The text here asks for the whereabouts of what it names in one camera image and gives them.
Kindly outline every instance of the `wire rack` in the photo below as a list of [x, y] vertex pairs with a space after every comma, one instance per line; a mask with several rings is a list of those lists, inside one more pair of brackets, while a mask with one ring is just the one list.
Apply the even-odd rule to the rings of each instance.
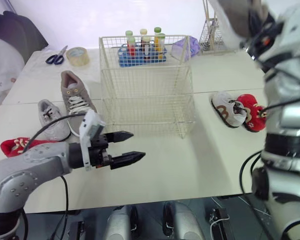
[[103, 98], [193, 94], [189, 66], [125, 67], [101, 70]]
[[183, 138], [195, 123], [195, 104], [193, 95], [109, 98], [103, 100], [103, 114], [107, 132]]
[[[135, 47], [128, 47], [126, 36], [106, 36], [99, 39], [101, 69], [134, 67], [144, 65], [178, 66], [187, 62], [190, 56], [189, 37], [186, 35], [166, 35], [164, 45], [158, 45], [154, 35], [150, 38], [149, 48], [142, 45], [142, 36], [133, 36]], [[183, 43], [173, 48], [175, 43]]]
[[203, 0], [203, 7], [205, 12], [205, 22], [199, 41], [201, 53], [205, 55], [230, 52], [231, 50], [226, 47], [219, 30], [219, 22], [216, 13], [214, 13], [213, 17], [209, 16], [207, 0]]
[[189, 36], [167, 35], [160, 48], [149, 36], [147, 49], [134, 37], [133, 54], [125, 36], [99, 41], [105, 130], [183, 138], [195, 123]]

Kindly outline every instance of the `blue scissors handle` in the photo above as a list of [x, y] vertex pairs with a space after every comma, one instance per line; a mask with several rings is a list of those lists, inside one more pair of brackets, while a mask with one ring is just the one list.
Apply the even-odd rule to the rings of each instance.
[[52, 55], [50, 57], [48, 57], [47, 60], [45, 60], [45, 62], [47, 64], [55, 64], [55, 65], [59, 65], [59, 64], [62, 64], [64, 62], [65, 58], [63, 55]]

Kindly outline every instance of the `white wall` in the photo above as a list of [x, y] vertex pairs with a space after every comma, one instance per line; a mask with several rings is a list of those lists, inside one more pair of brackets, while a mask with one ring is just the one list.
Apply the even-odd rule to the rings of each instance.
[[[15, 11], [31, 19], [53, 49], [97, 48], [99, 37], [153, 34], [156, 26], [168, 35], [200, 38], [204, 23], [203, 0], [10, 0]], [[275, 15], [300, 0], [266, 0]], [[0, 0], [0, 13], [7, 10]]]

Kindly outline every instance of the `purple plastic bag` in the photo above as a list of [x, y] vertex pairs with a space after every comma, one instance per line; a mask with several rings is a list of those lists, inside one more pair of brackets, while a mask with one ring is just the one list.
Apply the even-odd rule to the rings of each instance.
[[[190, 57], [192, 58], [193, 56], [199, 53], [200, 45], [198, 40], [193, 36], [189, 36], [189, 41], [190, 41]], [[186, 42], [186, 38], [183, 38], [172, 45], [171, 55], [174, 58], [180, 60], [185, 42]], [[184, 61], [185, 62], [188, 61], [190, 57], [189, 57], [189, 50], [187, 46], [186, 55], [184, 56]]]

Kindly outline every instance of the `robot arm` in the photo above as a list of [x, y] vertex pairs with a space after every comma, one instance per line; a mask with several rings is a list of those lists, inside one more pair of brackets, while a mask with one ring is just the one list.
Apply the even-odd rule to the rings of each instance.
[[271, 17], [260, 2], [210, 1], [221, 32], [226, 26], [225, 43], [245, 45], [265, 72], [268, 105], [290, 102], [267, 110], [264, 166], [253, 171], [252, 191], [265, 202], [281, 239], [300, 240], [300, 6], [267, 23]]
[[72, 169], [87, 167], [87, 158], [83, 152], [87, 152], [91, 166], [110, 166], [111, 169], [133, 164], [145, 156], [144, 152], [134, 151], [117, 157], [107, 154], [108, 143], [125, 141], [133, 134], [124, 131], [100, 134], [102, 122], [93, 118], [94, 115], [92, 118], [87, 117], [89, 114], [91, 113], [88, 112], [85, 116], [86, 131], [80, 131], [87, 137], [88, 145], [45, 143], [21, 155], [0, 161], [0, 240], [11, 239], [15, 235], [21, 209], [37, 187], [71, 173]]

